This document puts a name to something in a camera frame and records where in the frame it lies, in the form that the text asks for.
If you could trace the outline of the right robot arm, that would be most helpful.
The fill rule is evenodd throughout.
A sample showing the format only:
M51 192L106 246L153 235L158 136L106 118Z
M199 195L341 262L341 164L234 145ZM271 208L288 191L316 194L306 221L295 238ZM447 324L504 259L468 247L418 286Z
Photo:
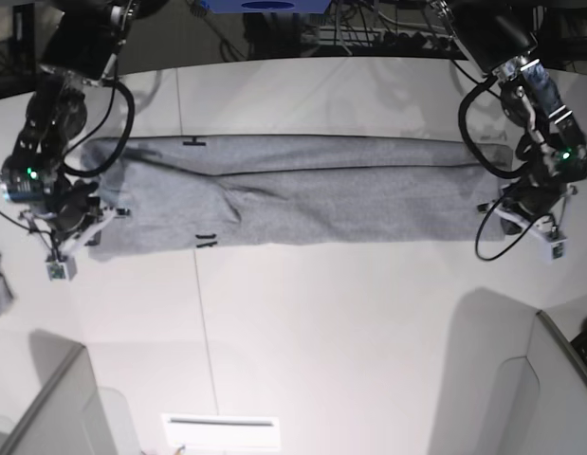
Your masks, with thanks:
M0 169L0 188L13 204L27 206L27 232L59 248L97 223L101 214L94 178L120 158L135 119L135 101L120 81L116 64L139 1L58 1L62 12L39 63L40 75L28 102L25 123ZM123 96L126 122L117 145L91 170L69 166L71 140L88 118L83 88L108 87Z

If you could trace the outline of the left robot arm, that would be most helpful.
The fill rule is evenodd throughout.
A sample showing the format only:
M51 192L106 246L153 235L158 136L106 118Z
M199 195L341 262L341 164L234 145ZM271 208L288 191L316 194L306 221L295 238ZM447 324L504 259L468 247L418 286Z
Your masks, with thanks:
M536 38L504 1L431 1L429 7L483 76L458 108L463 142L489 173L509 181L504 211L526 223L550 215L575 183L587 180L587 135L536 55ZM504 114L523 130L515 170L487 157L468 131L470 105L493 85Z

